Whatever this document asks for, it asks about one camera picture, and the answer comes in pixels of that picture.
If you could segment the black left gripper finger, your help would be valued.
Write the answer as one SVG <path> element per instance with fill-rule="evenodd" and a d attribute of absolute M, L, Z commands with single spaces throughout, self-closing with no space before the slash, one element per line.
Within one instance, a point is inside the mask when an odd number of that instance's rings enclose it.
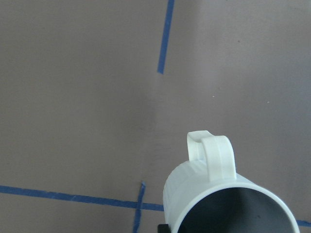
<path fill-rule="evenodd" d="M 157 233 L 171 233 L 171 229 L 168 224 L 159 224 L 157 226 Z"/>

